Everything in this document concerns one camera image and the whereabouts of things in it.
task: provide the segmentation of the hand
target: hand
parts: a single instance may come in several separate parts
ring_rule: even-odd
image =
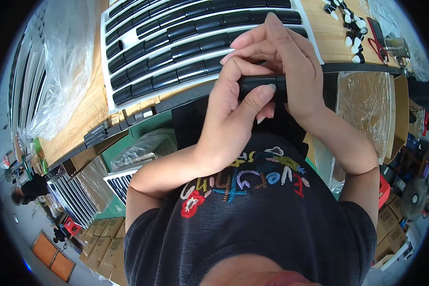
[[[250,62],[266,60],[264,67],[285,74],[288,111],[304,129],[325,107],[322,68],[312,43],[283,26],[275,14],[269,13],[264,24],[241,34],[230,47],[235,51],[221,63],[233,56]]]
[[[240,155],[251,138],[256,116],[273,117],[266,104],[275,93],[275,85],[254,88],[242,102],[238,102],[242,75],[272,74],[269,69],[254,65],[238,57],[227,60],[208,99],[207,113],[200,139],[194,153],[200,167],[199,177],[219,172]]]

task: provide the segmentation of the red embroidered flower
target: red embroidered flower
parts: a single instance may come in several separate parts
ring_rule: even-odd
[[[205,202],[205,197],[200,196],[198,191],[192,192],[188,199],[183,203],[181,209],[181,216],[189,218],[195,214],[197,211],[197,206]]]

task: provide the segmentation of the forearm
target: forearm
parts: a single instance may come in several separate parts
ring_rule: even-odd
[[[371,142],[327,107],[299,124],[329,149],[347,174],[360,175],[378,167]]]
[[[129,188],[156,199],[165,198],[172,190],[198,178],[201,162],[194,155],[195,145],[145,164],[135,173]]]

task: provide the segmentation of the wooden workbench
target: wooden workbench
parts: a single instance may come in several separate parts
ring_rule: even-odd
[[[108,7],[107,0],[101,0],[101,9]],[[303,8],[312,26],[313,34],[322,60],[325,63],[351,63],[353,54],[350,47],[346,47],[344,40],[346,29],[343,27],[343,17],[340,9],[335,12],[339,20],[334,20],[322,9],[324,3],[321,0],[301,0]],[[345,0],[345,3],[356,15],[367,19],[365,11],[359,7],[358,0]],[[107,96],[103,81],[102,63],[100,56],[100,29],[97,29],[94,41],[94,59],[92,69],[92,84],[87,90],[80,106],[76,109],[67,126],[60,131],[52,140],[40,138],[41,147],[44,151],[46,163],[51,166],[60,158],[68,154],[77,146],[84,143],[84,135],[100,123],[108,120],[108,125],[113,126],[125,120],[124,115],[132,115],[146,107],[155,105],[161,100],[169,98],[179,92],[192,87],[179,89],[158,97],[151,98],[127,108],[123,112],[108,115]],[[365,61],[368,64],[383,65],[377,54],[367,43],[367,38],[373,38],[369,29],[363,42]]]

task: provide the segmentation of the person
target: person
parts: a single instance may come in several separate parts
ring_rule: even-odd
[[[129,285],[361,285],[377,242],[374,147],[326,108],[311,43],[275,14],[231,47],[198,142],[132,177],[124,239]],[[259,86],[238,102],[237,81],[273,72],[286,76],[293,120],[346,172],[338,202],[288,140],[252,132],[275,117],[276,87]]]
[[[16,188],[11,192],[11,199],[16,205],[28,204],[39,196],[48,194],[46,178],[33,176],[31,181],[25,182],[22,188]]]

